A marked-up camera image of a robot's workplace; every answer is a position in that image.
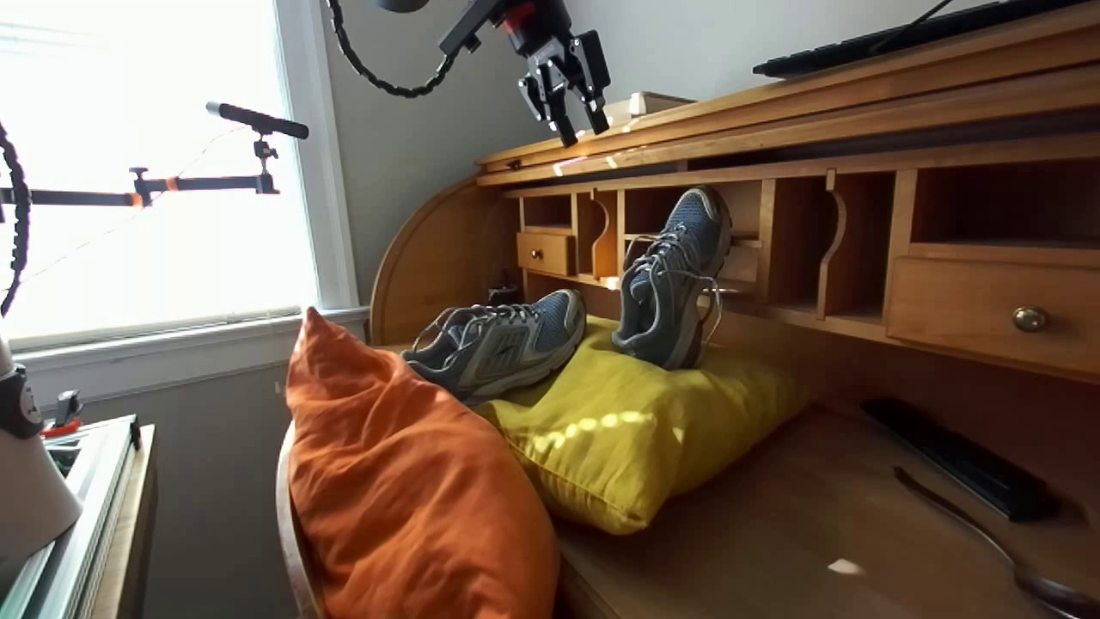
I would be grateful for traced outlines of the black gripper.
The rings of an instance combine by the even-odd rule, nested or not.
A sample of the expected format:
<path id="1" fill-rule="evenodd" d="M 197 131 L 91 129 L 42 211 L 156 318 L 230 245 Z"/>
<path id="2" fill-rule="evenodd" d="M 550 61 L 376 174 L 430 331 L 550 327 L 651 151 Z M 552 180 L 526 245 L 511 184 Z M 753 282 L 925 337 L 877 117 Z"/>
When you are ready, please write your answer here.
<path id="1" fill-rule="evenodd" d="M 565 148 L 579 146 L 560 90 L 579 90 L 589 129 L 608 131 L 602 90 L 613 83 L 602 39 L 594 32 L 569 32 L 565 0 L 511 0 L 497 27 L 509 35 L 516 55 L 526 61 L 519 87 L 528 96 L 547 96 L 547 129 Z"/>

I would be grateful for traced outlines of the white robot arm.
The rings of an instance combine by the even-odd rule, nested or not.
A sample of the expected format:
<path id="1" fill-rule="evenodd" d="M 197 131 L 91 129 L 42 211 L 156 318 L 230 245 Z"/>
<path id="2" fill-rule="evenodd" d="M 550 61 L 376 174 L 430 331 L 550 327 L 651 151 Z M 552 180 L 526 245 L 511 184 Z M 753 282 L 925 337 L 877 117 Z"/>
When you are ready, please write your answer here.
<path id="1" fill-rule="evenodd" d="M 480 32 L 496 27 L 523 60 L 523 77 L 516 87 L 528 112 L 547 124 L 560 146 L 575 146 L 579 133 L 605 133 L 613 129 L 605 112 L 613 72 L 602 39 L 594 32 L 579 32 L 565 0 L 462 0 L 462 6 L 449 12 L 449 25 L 435 39 L 435 64 L 421 83 L 392 83 L 372 69 L 347 32 L 347 0 L 322 2 L 332 41 L 347 64 L 387 96 L 430 96 L 449 77 L 457 55 L 477 52 Z"/>

